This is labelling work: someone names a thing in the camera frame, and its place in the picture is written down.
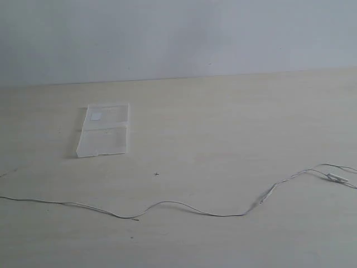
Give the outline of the clear plastic storage box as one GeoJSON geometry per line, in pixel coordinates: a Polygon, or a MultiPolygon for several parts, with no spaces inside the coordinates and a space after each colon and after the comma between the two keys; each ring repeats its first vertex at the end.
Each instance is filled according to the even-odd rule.
{"type": "Polygon", "coordinates": [[[77,157],[125,154],[129,147],[129,103],[87,106],[77,157]]]}

